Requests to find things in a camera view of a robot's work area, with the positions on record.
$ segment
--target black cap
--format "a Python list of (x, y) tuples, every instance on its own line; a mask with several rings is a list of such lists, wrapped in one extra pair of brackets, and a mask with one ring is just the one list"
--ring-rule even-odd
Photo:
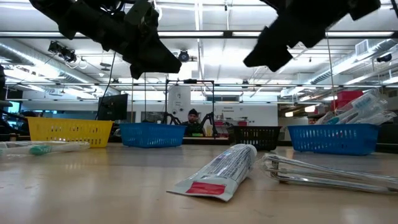
[(195, 109), (190, 110), (188, 115), (190, 115), (190, 114), (198, 116), (198, 112)]

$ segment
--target cable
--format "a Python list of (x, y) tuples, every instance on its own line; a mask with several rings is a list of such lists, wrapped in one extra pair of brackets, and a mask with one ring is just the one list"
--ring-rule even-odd
[(113, 54), (113, 60), (112, 60), (112, 66), (111, 66), (111, 72), (109, 73), (109, 82), (108, 82), (108, 85), (107, 85), (107, 86), (106, 86), (106, 88), (105, 88), (104, 95), (102, 96), (102, 98), (101, 98), (101, 101), (100, 101), (100, 103), (99, 103), (99, 107), (98, 107), (97, 115), (95, 116), (95, 120), (97, 120), (97, 119), (98, 119), (98, 115), (99, 115), (99, 113), (100, 113), (100, 111), (101, 111), (101, 108), (102, 108), (102, 101), (104, 100), (104, 97), (105, 97), (106, 91), (108, 90), (108, 88), (109, 88), (109, 85), (111, 84), (112, 72), (113, 72), (113, 65), (114, 65), (114, 59), (115, 59), (115, 58), (116, 58), (116, 52), (114, 52), (114, 54)]
[(396, 12), (396, 16), (398, 18), (398, 6), (396, 3), (396, 0), (391, 0), (392, 8), (394, 9), (394, 12)]

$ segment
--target toothpaste tube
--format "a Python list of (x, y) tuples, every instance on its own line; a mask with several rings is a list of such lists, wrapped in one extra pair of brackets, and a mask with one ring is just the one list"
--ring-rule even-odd
[(256, 148), (252, 145), (232, 146), (198, 172), (177, 183), (174, 189), (168, 192), (215, 197), (227, 202), (253, 170), (256, 156)]

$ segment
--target metal wire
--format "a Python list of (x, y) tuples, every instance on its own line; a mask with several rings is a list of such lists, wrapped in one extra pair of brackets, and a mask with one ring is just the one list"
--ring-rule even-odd
[(147, 73), (144, 73), (145, 120), (147, 119)]
[(111, 84), (112, 72), (113, 72), (113, 65), (114, 65), (114, 59), (115, 59), (115, 58), (116, 58), (116, 52), (114, 52), (114, 54), (113, 54), (113, 60), (112, 60), (111, 72), (110, 72), (110, 74), (109, 74), (108, 85), (106, 86), (105, 91), (104, 91), (104, 95), (102, 96), (101, 102), (99, 103), (99, 107), (98, 107), (97, 115), (95, 116), (95, 120), (98, 119), (98, 115), (99, 115), (99, 113), (100, 113), (100, 111), (101, 111), (101, 108), (102, 108), (102, 101), (104, 100), (106, 91), (108, 90), (109, 85)]
[(134, 123), (135, 121), (133, 121), (133, 109), (132, 109), (132, 102), (134, 101), (133, 99), (133, 91), (134, 91), (134, 78), (131, 78), (131, 122)]
[(336, 109), (336, 93), (335, 93), (335, 83), (333, 81), (333, 66), (331, 64), (331, 54), (330, 54), (330, 43), (329, 43), (329, 34), (326, 33), (326, 40), (328, 42), (328, 51), (329, 51), (329, 66), (330, 66), (330, 73), (331, 73), (331, 94), (333, 95), (333, 108)]

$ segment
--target blue basket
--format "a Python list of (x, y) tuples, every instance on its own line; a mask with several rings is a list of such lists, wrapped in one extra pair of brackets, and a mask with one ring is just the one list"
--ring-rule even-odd
[(289, 126), (293, 148), (317, 152), (364, 156), (375, 151), (379, 126), (373, 124)]
[(181, 146), (185, 128), (154, 123), (120, 124), (123, 144), (143, 148)]

